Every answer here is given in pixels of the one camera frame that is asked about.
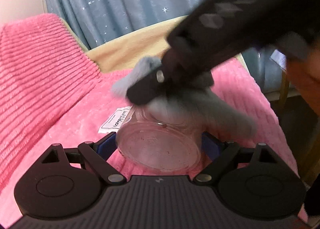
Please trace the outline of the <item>person right hand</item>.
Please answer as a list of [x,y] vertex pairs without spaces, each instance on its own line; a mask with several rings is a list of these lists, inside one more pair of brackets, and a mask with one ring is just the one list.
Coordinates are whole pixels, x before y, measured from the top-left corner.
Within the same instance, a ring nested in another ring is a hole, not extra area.
[[317,43],[306,60],[286,60],[286,72],[289,80],[317,115],[320,113],[319,53],[319,43]]

